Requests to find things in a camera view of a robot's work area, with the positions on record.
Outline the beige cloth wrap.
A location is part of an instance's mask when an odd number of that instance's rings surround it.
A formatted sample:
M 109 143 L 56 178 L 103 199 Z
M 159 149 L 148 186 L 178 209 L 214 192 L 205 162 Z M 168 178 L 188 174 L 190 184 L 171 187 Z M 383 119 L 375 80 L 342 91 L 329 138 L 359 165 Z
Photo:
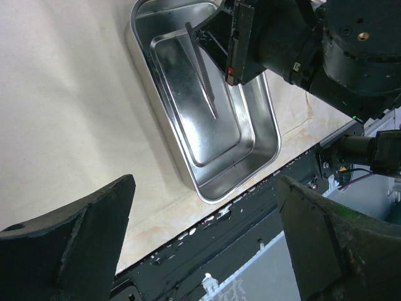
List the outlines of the beige cloth wrap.
M 125 42 L 133 6 L 1 2 L 1 228 L 132 174 L 118 272 L 230 212 L 179 176 Z

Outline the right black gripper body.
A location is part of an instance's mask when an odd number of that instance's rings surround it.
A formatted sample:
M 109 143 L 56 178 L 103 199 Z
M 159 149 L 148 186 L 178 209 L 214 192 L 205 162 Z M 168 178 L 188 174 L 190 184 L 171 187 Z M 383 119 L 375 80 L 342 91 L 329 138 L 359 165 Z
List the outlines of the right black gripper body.
M 313 1 L 226 1 L 226 82 L 245 84 L 270 70 L 311 86 L 323 67 L 317 11 Z

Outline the steel instrument tray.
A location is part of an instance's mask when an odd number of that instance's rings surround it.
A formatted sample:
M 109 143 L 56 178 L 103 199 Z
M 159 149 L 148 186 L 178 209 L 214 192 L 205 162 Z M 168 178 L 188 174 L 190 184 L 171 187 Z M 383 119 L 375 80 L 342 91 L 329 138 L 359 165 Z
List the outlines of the steel instrument tray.
M 269 166 L 281 148 L 268 81 L 228 85 L 208 55 L 201 78 L 186 24 L 219 1 L 138 1 L 125 40 L 184 184 L 216 204 Z

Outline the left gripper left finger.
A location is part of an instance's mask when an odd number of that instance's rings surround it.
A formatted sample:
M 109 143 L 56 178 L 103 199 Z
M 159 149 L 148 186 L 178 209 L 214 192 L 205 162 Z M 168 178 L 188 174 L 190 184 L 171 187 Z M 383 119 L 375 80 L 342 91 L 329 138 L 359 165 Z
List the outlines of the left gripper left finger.
M 126 174 L 3 229 L 1 300 L 108 300 L 134 194 Z

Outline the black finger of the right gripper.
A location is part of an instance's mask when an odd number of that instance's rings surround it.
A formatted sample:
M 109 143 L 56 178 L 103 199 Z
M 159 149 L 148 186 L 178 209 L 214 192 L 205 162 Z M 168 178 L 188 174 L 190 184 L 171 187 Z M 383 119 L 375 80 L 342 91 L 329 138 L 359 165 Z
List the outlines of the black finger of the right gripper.
M 234 1 L 222 1 L 221 5 L 192 31 L 196 43 L 223 74 L 227 71 L 233 9 Z

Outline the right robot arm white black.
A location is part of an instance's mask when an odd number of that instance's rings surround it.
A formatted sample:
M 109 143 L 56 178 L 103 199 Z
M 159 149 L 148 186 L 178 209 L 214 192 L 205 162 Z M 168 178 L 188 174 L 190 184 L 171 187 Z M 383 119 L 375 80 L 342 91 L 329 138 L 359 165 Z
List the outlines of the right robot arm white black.
M 400 106 L 399 1 L 223 1 L 190 37 L 232 86 L 269 70 L 361 123 Z

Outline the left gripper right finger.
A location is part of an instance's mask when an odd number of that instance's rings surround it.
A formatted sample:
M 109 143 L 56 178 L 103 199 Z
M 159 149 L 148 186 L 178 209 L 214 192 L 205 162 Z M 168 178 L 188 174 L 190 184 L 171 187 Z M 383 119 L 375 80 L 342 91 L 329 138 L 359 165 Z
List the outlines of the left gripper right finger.
M 278 209 L 301 300 L 400 300 L 400 226 L 283 176 Z

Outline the long steel tweezers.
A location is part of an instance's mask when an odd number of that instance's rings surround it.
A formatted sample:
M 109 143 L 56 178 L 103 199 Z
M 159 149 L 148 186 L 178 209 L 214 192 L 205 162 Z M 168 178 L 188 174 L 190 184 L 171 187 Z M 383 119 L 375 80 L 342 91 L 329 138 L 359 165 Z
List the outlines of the long steel tweezers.
M 206 65 L 204 63 L 200 48 L 197 44 L 197 42 L 195 41 L 194 35 L 193 35 L 193 27 L 191 25 L 190 22 L 186 22 L 185 23 L 185 28 L 189 34 L 189 38 L 190 38 L 190 42 L 197 60 L 197 64 L 199 66 L 199 71 L 200 71 L 200 78 L 201 78 L 201 82 L 202 85 L 204 87 L 204 91 L 206 93 L 206 100 L 207 100 L 207 104 L 209 109 L 211 110 L 212 116 L 214 119 L 217 119 L 218 113 L 217 113 L 217 109 L 214 103 L 215 100 L 215 96 L 214 96 L 214 92 L 212 89 L 212 85 L 207 73 L 207 69 L 206 69 Z

